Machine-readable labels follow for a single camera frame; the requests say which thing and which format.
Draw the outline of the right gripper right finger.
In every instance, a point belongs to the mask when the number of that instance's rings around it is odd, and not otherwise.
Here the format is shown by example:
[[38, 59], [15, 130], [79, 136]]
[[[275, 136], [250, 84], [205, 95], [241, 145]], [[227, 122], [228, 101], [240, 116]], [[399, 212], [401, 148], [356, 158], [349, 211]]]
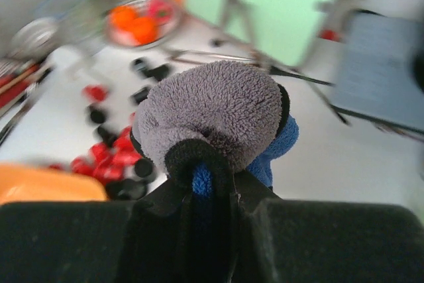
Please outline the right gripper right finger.
[[422, 282], [423, 226], [408, 209], [278, 197], [235, 176], [235, 282]]

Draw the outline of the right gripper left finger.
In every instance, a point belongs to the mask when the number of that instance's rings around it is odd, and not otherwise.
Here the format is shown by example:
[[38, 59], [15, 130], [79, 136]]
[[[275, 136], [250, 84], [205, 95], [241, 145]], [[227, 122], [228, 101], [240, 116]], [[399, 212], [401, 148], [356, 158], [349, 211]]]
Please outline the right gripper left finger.
[[15, 202], [1, 207], [2, 282], [179, 282], [187, 182], [137, 201]]

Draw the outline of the grey blue cloth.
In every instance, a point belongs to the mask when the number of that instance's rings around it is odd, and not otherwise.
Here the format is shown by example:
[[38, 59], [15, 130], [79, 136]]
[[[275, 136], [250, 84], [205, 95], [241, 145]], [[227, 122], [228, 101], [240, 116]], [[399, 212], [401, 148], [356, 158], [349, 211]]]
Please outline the grey blue cloth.
[[129, 136], [163, 172], [173, 146], [201, 140], [219, 151], [233, 172], [246, 170], [272, 187], [271, 163], [296, 143], [299, 127], [284, 86], [257, 67], [218, 61], [153, 87], [135, 112]]

